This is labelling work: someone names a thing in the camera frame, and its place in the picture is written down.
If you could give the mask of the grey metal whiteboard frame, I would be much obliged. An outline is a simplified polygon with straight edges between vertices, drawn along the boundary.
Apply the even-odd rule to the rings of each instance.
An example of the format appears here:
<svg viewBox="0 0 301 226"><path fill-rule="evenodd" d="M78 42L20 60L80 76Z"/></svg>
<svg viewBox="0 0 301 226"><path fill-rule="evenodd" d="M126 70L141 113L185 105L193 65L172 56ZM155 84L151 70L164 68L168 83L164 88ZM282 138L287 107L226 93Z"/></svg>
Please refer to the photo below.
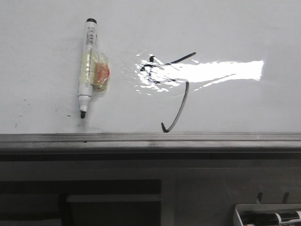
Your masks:
<svg viewBox="0 0 301 226"><path fill-rule="evenodd" d="M288 160L300 133L2 134L2 161Z"/></svg>

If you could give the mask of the white marker with taped magnet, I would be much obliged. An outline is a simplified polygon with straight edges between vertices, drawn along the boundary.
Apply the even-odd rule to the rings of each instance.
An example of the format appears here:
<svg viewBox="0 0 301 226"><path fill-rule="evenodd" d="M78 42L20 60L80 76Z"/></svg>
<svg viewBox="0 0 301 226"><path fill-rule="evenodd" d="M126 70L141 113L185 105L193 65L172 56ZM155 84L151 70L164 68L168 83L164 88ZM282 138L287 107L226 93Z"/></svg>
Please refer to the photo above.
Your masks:
<svg viewBox="0 0 301 226"><path fill-rule="evenodd" d="M88 18L84 26L82 60L79 75L79 111L85 118L94 91L107 89L110 77L107 56L97 47L97 21Z"/></svg>

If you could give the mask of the white whiteboard surface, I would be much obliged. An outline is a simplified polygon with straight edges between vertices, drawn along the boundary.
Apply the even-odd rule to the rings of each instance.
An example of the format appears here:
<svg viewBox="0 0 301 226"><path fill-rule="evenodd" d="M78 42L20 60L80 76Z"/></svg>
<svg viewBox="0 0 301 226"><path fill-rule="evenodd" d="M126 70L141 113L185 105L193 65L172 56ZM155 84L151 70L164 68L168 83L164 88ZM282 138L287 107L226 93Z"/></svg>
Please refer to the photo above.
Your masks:
<svg viewBox="0 0 301 226"><path fill-rule="evenodd" d="M86 19L111 76L80 117ZM298 0L3 0L1 133L300 132Z"/></svg>

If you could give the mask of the white marker tray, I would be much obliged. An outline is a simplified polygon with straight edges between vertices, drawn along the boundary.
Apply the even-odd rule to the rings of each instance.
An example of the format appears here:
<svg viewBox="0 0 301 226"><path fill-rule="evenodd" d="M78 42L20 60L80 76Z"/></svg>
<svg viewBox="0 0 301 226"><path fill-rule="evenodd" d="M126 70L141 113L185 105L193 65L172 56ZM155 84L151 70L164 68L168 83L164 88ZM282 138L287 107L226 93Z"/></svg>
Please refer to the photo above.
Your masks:
<svg viewBox="0 0 301 226"><path fill-rule="evenodd" d="M237 204L234 208L233 223L242 226L241 217L252 213L277 213L300 210L300 204Z"/></svg>

